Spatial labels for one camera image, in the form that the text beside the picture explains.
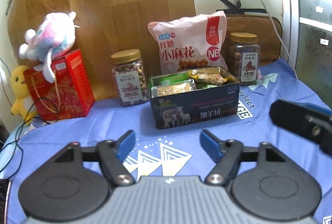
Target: brown cushion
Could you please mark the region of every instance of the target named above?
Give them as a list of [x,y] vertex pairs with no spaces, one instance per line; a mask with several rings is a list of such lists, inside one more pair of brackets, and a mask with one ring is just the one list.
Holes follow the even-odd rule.
[[[280,22],[276,18],[273,18],[273,20],[279,35],[282,36]],[[269,17],[254,15],[227,16],[227,33],[221,49],[221,54],[226,62],[228,62],[229,47],[231,45],[230,33],[233,32],[245,32],[257,35],[258,44],[261,47],[260,65],[267,65],[278,60],[281,43],[274,32]]]

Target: red gift box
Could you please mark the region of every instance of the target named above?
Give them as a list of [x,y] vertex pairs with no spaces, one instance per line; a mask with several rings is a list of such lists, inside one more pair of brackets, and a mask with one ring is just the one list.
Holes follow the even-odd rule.
[[36,102],[40,117],[45,121],[86,117],[95,98],[79,49],[53,60],[54,83],[43,76],[43,64],[24,72],[30,95]]

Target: white cable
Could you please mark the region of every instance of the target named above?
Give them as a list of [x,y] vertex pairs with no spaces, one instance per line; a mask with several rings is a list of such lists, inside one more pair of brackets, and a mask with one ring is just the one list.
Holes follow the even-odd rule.
[[267,8],[266,5],[264,4],[263,0],[260,0],[260,1],[261,1],[261,3],[262,3],[263,7],[265,8],[266,13],[268,14],[268,16],[269,16],[271,22],[272,22],[272,26],[273,26],[274,32],[276,33],[276,35],[277,35],[279,41],[281,42],[282,46],[285,48],[285,50],[286,50],[286,52],[287,52],[287,55],[288,55],[289,61],[291,62],[292,66],[293,66],[293,71],[294,71],[295,77],[296,77],[296,79],[298,79],[298,76],[297,76],[296,71],[295,71],[295,64],[294,64],[294,62],[293,62],[293,60],[292,60],[292,58],[291,58],[291,55],[289,54],[289,52],[288,52],[288,50],[287,50],[287,48],[286,48],[286,45],[284,44],[283,40],[282,40],[281,37],[279,36],[279,33],[278,33],[278,31],[277,31],[277,28],[276,28],[276,25],[274,24],[274,20],[273,20],[271,14],[270,14],[269,11],[268,11],[268,8]]

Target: gift bag handle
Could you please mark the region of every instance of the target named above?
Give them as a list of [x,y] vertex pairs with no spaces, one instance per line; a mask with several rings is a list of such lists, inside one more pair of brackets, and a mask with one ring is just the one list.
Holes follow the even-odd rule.
[[[55,70],[53,71],[53,73],[54,73],[54,77],[55,77],[55,78],[54,78],[55,91],[56,91],[56,95],[57,95],[57,97],[58,97],[58,101],[59,101],[59,108],[58,108],[58,111],[54,111],[54,110],[52,110],[49,106],[47,106],[47,105],[44,103],[44,100],[40,99],[40,101],[42,102],[42,104],[44,105],[44,107],[45,107],[46,109],[48,109],[50,112],[52,112],[52,113],[58,113],[58,112],[60,111],[61,102],[60,102],[60,94],[59,94],[59,89],[58,89],[58,83],[56,82]],[[40,95],[39,95],[39,93],[38,93],[38,91],[37,91],[36,85],[34,84],[34,77],[33,77],[33,76],[31,77],[31,81],[32,81],[32,84],[33,84],[33,86],[34,86],[34,91],[36,92],[37,97],[40,98]]]

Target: yellow stuffed duck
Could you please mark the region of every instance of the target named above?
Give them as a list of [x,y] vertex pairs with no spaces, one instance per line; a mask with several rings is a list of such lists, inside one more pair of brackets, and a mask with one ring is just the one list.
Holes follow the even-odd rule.
[[23,72],[27,70],[27,66],[16,67],[10,77],[12,89],[15,95],[15,102],[12,107],[12,114],[21,115],[23,119],[26,119],[26,124],[29,125],[29,120],[38,114],[35,106],[32,107],[31,111],[27,115],[30,107],[33,105],[33,100],[30,96],[28,86],[25,82]]

